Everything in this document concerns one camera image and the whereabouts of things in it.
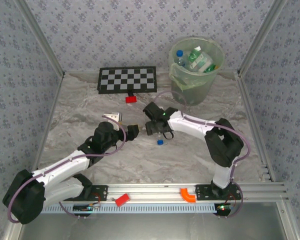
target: blue cap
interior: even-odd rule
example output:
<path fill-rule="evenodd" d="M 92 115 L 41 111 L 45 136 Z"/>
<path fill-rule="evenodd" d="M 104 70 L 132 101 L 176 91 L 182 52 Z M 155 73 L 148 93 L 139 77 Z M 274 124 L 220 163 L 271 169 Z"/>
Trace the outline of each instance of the blue cap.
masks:
<path fill-rule="evenodd" d="M 183 55 L 184 55 L 184 51 L 182 51 L 182 50 L 176 51 L 176 56 L 177 57 L 182 57 Z"/>
<path fill-rule="evenodd" d="M 162 139 L 159 139 L 158 141 L 156 141 L 156 143 L 157 143 L 158 145 L 163 145 L 163 144 L 164 144 L 164 141 L 163 141 Z"/>

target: marble surface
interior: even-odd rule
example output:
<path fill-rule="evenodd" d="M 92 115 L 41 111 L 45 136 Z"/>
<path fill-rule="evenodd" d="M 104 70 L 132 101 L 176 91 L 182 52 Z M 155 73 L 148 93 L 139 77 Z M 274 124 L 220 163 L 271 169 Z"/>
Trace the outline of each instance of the marble surface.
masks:
<path fill-rule="evenodd" d="M 158 76 L 158 92 L 170 89 L 165 86 L 169 85 L 167 80 L 164 74 Z M 137 102 L 126 104 L 125 94 L 99 95 L 96 82 L 97 76 L 93 74 L 65 75 L 39 168 L 76 150 L 93 135 L 105 113 L 121 112 L 123 125 L 145 126 L 148 119 L 142 110 L 156 93 L 136 94 Z M 165 109 L 183 107 L 169 93 L 161 96 L 157 104 Z M 205 101 L 189 107 L 186 113 L 206 120 L 228 119 L 252 147 L 250 156 L 238 164 L 235 180 L 260 181 L 261 161 L 235 80 L 218 75 Z M 165 142 L 158 146 L 156 136 L 147 136 L 143 127 L 134 141 L 127 142 L 118 153 L 104 157 L 83 174 L 95 184 L 209 183 L 212 180 L 215 163 L 205 142 L 182 132 L 176 132 L 174 139 Z"/>

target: red block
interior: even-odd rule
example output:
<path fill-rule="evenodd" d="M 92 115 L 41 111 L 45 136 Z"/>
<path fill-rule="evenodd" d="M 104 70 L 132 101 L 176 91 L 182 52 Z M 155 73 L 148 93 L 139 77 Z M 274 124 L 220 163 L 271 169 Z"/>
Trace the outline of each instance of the red block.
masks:
<path fill-rule="evenodd" d="M 136 103 L 137 102 L 137 97 L 136 96 L 127 96 L 125 98 L 125 103 L 126 104 L 131 104 L 131 103 Z"/>
<path fill-rule="evenodd" d="M 129 200 L 130 200 L 130 197 L 128 196 L 128 194 L 125 193 L 121 197 L 119 197 L 117 200 L 115 200 L 115 204 L 118 207 L 121 207 L 123 204 L 125 204 Z"/>

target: orange pipe elbow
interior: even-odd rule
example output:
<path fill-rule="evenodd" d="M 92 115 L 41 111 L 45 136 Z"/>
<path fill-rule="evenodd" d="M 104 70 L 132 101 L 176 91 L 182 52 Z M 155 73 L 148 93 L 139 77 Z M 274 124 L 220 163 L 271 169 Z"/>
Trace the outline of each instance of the orange pipe elbow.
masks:
<path fill-rule="evenodd" d="M 183 198 L 183 200 L 185 200 L 188 203 L 195 203 L 196 202 L 196 195 L 190 195 L 188 193 L 188 189 L 187 188 L 180 188 L 180 194 Z"/>

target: checkerboard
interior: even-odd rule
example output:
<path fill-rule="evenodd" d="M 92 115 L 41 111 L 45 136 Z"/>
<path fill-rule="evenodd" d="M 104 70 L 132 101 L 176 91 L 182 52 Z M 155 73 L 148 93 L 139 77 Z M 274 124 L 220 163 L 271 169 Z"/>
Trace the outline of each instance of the checkerboard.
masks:
<path fill-rule="evenodd" d="M 156 93 L 155 66 L 100 68 L 99 94 Z"/>

